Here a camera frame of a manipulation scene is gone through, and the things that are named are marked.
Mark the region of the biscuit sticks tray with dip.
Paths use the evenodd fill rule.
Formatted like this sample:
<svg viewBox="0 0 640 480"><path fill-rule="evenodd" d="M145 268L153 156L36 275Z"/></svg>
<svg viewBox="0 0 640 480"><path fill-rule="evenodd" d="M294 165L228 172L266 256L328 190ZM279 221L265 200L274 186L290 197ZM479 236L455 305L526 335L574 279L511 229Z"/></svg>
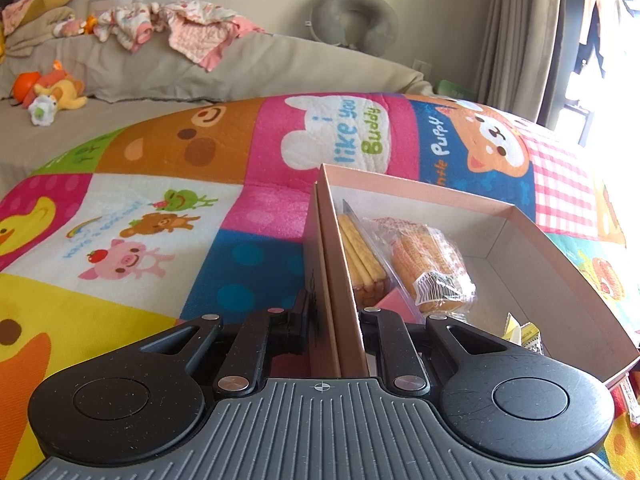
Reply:
<svg viewBox="0 0 640 480"><path fill-rule="evenodd" d="M336 215L352 294L359 310L379 308L419 323L423 315L410 299L383 241L361 220L347 200Z"/></svg>

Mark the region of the sausage bread bun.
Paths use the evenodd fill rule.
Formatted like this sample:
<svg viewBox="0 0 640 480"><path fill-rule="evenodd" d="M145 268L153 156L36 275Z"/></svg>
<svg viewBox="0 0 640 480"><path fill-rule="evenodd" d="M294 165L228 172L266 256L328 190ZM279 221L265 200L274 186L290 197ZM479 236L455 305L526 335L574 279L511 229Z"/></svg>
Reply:
<svg viewBox="0 0 640 480"><path fill-rule="evenodd" d="M363 225L422 314L465 315L471 309L476 286L457 246L439 229L390 217Z"/></svg>

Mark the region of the yellow cheese snack bar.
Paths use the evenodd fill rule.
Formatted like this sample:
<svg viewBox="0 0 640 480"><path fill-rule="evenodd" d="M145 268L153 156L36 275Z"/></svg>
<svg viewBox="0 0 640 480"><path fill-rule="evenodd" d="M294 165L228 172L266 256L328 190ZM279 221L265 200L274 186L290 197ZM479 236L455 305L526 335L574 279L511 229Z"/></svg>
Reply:
<svg viewBox="0 0 640 480"><path fill-rule="evenodd" d="M506 316L502 338L511 344L517 344L529 351L544 355L539 328L531 322L521 324L511 313Z"/></svg>

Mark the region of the pink cardboard box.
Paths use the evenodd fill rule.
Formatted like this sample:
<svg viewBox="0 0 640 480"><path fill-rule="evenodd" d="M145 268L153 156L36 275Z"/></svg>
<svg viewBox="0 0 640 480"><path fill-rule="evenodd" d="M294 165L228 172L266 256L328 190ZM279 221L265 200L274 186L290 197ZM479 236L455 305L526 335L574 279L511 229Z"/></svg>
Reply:
<svg viewBox="0 0 640 480"><path fill-rule="evenodd" d="M318 307L328 326L329 369L367 375L368 364L336 215L349 203L362 218L393 217L441 230L458 246L477 287L469 320L500 335L506 316L532 322L553 359L614 385L639 361L637 341L576 266L518 208L401 178L324 165L314 185L306 247L320 250Z"/></svg>

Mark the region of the colourful cartoon play mat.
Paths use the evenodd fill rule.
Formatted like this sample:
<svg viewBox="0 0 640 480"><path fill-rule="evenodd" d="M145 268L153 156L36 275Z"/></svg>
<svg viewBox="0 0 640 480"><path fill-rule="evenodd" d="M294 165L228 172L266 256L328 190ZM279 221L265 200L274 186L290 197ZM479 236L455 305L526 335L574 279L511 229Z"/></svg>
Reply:
<svg viewBox="0 0 640 480"><path fill-rule="evenodd" d="M639 255L601 166L540 125L473 102L300 94L214 104L72 148L1 203L1 474L43 459L27 411L66 367L217 313L226 324L301 289L319 299L306 247L324 165L510 204L576 266L639 347ZM319 341L277 359L285 376L329 369Z"/></svg>

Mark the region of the beige sofa cover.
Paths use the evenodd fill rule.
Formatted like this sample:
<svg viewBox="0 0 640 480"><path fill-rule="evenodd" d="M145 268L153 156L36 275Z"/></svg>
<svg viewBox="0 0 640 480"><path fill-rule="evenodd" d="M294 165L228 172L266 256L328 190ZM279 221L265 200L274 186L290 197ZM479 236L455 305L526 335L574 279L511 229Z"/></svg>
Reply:
<svg viewBox="0 0 640 480"><path fill-rule="evenodd" d="M90 102L37 128L9 95L22 73L49 73L54 62L85 85ZM1 191L9 192L46 162L102 133L199 102L326 92L390 92L429 96L424 76L385 58L289 36L251 32L235 40L211 71L172 50L162 35L138 52L115 39L53 39L28 58L1 66Z"/></svg>

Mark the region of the pink baby clothes pile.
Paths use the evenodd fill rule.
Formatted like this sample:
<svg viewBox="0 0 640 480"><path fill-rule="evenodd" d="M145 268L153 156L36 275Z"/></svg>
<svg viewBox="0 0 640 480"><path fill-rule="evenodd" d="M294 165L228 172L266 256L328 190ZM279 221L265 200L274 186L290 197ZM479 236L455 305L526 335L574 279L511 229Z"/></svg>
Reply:
<svg viewBox="0 0 640 480"><path fill-rule="evenodd" d="M114 6L100 14L93 25L93 35L100 41L114 37L131 53L154 35L166 32L169 47L206 72L220 63L224 50L235 40L263 31L245 16L203 0Z"/></svg>

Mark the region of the grey neck pillow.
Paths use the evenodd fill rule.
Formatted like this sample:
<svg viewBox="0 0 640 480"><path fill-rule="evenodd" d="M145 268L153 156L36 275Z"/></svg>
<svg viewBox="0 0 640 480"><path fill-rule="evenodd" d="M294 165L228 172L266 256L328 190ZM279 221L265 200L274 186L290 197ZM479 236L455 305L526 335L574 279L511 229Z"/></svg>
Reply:
<svg viewBox="0 0 640 480"><path fill-rule="evenodd" d="M399 21L385 0L316 0L306 21L314 40L382 58L395 44Z"/></svg>

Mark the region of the orange yellow plush toy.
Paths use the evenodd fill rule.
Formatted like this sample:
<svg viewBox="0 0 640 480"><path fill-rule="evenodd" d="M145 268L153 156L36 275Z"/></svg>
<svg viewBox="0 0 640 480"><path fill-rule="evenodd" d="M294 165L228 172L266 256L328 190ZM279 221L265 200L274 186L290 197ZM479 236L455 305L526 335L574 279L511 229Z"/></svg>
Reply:
<svg viewBox="0 0 640 480"><path fill-rule="evenodd" d="M80 110L88 102L84 95L84 83L64 70L60 61L54 61L52 70L21 73L14 81L10 94L12 105L28 111L34 126L47 127L53 124L60 110Z"/></svg>

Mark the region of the beige curtain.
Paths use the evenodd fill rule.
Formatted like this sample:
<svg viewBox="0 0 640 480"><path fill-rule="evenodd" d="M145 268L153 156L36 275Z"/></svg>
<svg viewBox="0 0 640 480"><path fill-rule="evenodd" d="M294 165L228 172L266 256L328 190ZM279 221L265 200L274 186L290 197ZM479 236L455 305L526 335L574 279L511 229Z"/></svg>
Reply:
<svg viewBox="0 0 640 480"><path fill-rule="evenodd" d="M477 99L534 122L550 77L561 0L490 0Z"/></svg>

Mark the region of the pink yellow folded blanket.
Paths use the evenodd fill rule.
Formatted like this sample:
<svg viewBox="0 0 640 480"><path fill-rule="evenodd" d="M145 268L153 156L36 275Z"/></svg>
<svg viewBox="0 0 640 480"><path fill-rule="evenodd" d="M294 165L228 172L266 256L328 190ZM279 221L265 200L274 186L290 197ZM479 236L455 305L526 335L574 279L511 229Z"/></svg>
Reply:
<svg viewBox="0 0 640 480"><path fill-rule="evenodd" d="M76 18L72 0L20 0L1 11L1 58L27 58L55 37L58 25Z"/></svg>

